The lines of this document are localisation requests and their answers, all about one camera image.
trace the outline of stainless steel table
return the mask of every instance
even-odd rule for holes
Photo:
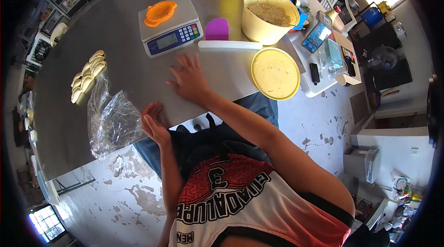
[[[171,126],[205,112],[176,96],[165,83],[174,78],[169,66],[177,64],[175,55],[179,52],[199,53],[210,87],[225,98],[234,101],[257,91],[249,75],[256,50],[199,50],[194,43],[150,59],[140,40],[137,14],[158,1],[161,0],[101,0],[75,22],[47,57],[34,92],[37,151],[49,180],[94,160],[86,116],[91,91],[78,104],[72,104],[70,83],[96,50],[106,52],[105,74],[111,82],[111,94],[123,89],[139,111],[150,102],[161,101]],[[242,0],[191,1],[203,27],[214,18],[226,18],[230,40],[249,41],[241,32]],[[300,63],[287,37],[274,47]]]

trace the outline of worn floor paint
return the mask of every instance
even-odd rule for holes
[[[350,146],[353,118],[349,98],[363,85],[334,85],[327,92],[307,98],[299,90],[279,106],[280,130],[320,166],[338,176],[342,155]],[[208,127],[205,115],[184,123]],[[124,167],[114,177],[118,156]],[[93,161],[59,178],[65,186],[77,179],[96,181],[60,197],[56,206],[65,227],[85,246],[154,246],[163,228],[165,209],[162,183],[152,169],[128,146],[103,162]]]

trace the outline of digital scale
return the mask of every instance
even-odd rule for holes
[[[167,0],[149,6],[139,12],[139,28],[151,58],[190,45],[204,34],[191,0]]]

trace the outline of red and white jersey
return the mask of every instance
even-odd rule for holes
[[[342,246],[350,228],[300,197],[269,163],[229,158],[216,156],[193,169],[179,198],[170,246],[218,245],[239,232],[273,245],[280,240],[280,246]]]

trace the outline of yellow bowl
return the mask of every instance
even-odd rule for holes
[[[244,8],[242,12],[241,28],[244,34],[254,42],[260,42],[269,46],[276,44],[287,32],[293,27],[275,26],[257,17],[248,6],[257,1],[270,3],[274,6],[281,7],[290,17],[290,23],[297,25],[299,23],[299,12],[290,0],[244,0]]]
[[[294,59],[277,48],[264,48],[253,57],[251,80],[270,99],[283,101],[296,94],[301,74]]]

